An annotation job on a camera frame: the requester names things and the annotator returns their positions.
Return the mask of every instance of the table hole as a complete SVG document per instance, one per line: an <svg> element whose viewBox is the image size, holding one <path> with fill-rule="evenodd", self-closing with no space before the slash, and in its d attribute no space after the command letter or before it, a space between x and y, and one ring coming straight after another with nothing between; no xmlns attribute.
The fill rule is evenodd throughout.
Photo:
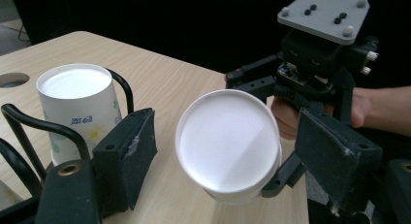
<svg viewBox="0 0 411 224"><path fill-rule="evenodd" d="M10 88L23 85L30 77L23 73L8 73L0 76L0 88Z"/></svg>

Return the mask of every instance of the wooden table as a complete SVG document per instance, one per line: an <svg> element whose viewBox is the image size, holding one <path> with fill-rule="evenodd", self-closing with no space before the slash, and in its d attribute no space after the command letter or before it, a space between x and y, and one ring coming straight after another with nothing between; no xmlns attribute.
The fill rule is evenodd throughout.
<svg viewBox="0 0 411 224"><path fill-rule="evenodd" d="M75 32L0 57L0 81L9 73L23 73L30 80L20 86L0 88L1 104L43 119L36 80L45 71L64 64L92 63L112 69L132 86L135 110L153 108L158 153L145 178L135 210L117 213L104 223L308 223L305 178L278 196L242 206L212 200L182 171L174 151L174 132L182 113L198 97L223 89L222 74L142 48L87 32ZM115 89L122 113L126 102L121 87ZM50 162L47 133L25 128L44 165ZM3 115L0 138L25 154ZM283 158L294 149L282 141ZM22 198L30 194L1 157L0 179Z"/></svg>

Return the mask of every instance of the bolt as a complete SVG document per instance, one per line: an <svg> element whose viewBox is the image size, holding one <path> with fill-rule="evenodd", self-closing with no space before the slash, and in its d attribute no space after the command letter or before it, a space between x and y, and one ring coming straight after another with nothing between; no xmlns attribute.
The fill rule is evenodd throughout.
<svg viewBox="0 0 411 224"><path fill-rule="evenodd" d="M287 17L290 15L290 9L287 7L284 7L283 9L281 9L281 16L283 17Z"/></svg>
<svg viewBox="0 0 411 224"><path fill-rule="evenodd" d="M339 17L335 18L335 19L334 19L334 23L335 23L335 24L341 23L341 18L339 18Z"/></svg>
<svg viewBox="0 0 411 224"><path fill-rule="evenodd" d="M368 0L358 0L357 1L357 8L363 8L368 3Z"/></svg>
<svg viewBox="0 0 411 224"><path fill-rule="evenodd" d="M369 68L369 67L363 67L361 69L361 74L363 74L365 76L368 76L370 72L371 72L371 68Z"/></svg>
<svg viewBox="0 0 411 224"><path fill-rule="evenodd" d="M346 18L346 17L347 17L347 14L346 14L346 13L340 13L340 14L339 14L339 17L340 17L340 18Z"/></svg>
<svg viewBox="0 0 411 224"><path fill-rule="evenodd" d="M342 30L342 36L344 37L351 37L354 33L354 27L353 26L346 26L344 30Z"/></svg>
<svg viewBox="0 0 411 224"><path fill-rule="evenodd" d="M375 61L378 58L378 53L374 52L374 51L370 51L369 53L366 54L366 59L370 60L370 61Z"/></svg>

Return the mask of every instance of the white paper cup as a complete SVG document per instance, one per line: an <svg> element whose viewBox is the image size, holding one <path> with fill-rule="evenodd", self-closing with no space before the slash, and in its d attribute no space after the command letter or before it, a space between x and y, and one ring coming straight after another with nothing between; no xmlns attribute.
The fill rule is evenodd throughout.
<svg viewBox="0 0 411 224"><path fill-rule="evenodd" d="M45 120L76 130L92 149L121 120L111 73L92 64L53 68L37 80ZM49 133L54 166L79 159L77 147L67 138Z"/></svg>
<svg viewBox="0 0 411 224"><path fill-rule="evenodd" d="M217 90L196 100L178 122L175 149L185 173L227 204L260 196L281 161L271 111L239 90Z"/></svg>

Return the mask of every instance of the human hand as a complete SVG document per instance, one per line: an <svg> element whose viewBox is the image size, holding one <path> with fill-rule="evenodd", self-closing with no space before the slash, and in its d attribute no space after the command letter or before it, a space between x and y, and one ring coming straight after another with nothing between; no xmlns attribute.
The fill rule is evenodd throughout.
<svg viewBox="0 0 411 224"><path fill-rule="evenodd" d="M275 97L271 104L271 111L275 116L280 131L280 136L286 140L294 140L297 137L299 126L299 112L290 104ZM325 106L324 112L332 114L333 107ZM371 112L371 102L363 96L358 89L354 89L351 110L351 122L354 128L364 126L365 118Z"/></svg>

